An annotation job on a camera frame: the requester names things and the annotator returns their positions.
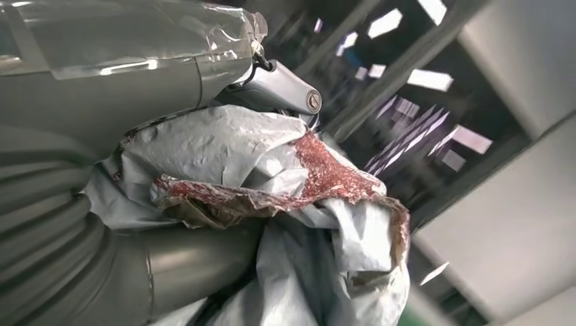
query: white wall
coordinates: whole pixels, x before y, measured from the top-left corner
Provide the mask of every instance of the white wall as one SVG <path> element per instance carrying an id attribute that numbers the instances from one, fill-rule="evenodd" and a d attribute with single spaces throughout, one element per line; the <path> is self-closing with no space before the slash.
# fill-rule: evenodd
<path id="1" fill-rule="evenodd" d="M 461 282 L 456 286 L 496 321 L 576 284 L 576 117 L 434 219 L 414 241 L 433 259 L 449 261 L 448 275 Z"/>
<path id="2" fill-rule="evenodd" d="M 576 325 L 576 287 L 571 287 L 506 324 L 506 326 L 544 325 Z"/>

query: red paint residue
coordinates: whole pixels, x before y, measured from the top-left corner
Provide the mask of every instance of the red paint residue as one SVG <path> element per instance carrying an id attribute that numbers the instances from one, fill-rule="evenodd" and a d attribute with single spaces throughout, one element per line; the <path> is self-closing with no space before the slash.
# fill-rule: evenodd
<path id="1" fill-rule="evenodd" d="M 308 169 L 303 197 L 346 198 L 357 202 L 378 195 L 374 189 L 381 186 L 379 181 L 339 163 L 313 133 L 307 132 L 291 145 L 296 148 L 302 166 Z"/>

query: clear plastic sheet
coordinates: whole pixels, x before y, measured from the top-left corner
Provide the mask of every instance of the clear plastic sheet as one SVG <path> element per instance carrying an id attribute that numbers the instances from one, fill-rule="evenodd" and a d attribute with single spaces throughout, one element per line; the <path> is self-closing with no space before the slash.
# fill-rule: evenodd
<path id="1" fill-rule="evenodd" d="M 56 79 L 251 58 L 261 14 L 199 1 L 53 0 L 15 5 Z"/>

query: gray hose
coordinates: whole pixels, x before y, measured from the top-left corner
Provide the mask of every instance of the gray hose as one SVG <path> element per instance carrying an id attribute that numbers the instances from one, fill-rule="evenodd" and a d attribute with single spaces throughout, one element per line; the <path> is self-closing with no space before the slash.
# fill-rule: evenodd
<path id="1" fill-rule="evenodd" d="M 117 234 L 78 194 L 124 131 L 201 105 L 210 98 L 200 94 L 239 77 L 200 70 L 0 77 L 0 325 L 144 325 L 248 268 L 259 221 Z"/>

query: ceiling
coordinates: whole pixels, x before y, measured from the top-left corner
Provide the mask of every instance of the ceiling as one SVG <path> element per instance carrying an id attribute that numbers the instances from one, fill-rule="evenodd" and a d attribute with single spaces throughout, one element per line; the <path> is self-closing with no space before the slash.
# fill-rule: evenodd
<path id="1" fill-rule="evenodd" d="M 460 40 L 538 141 L 414 237 L 491 319 L 576 282 L 576 3 L 494 0 Z"/>

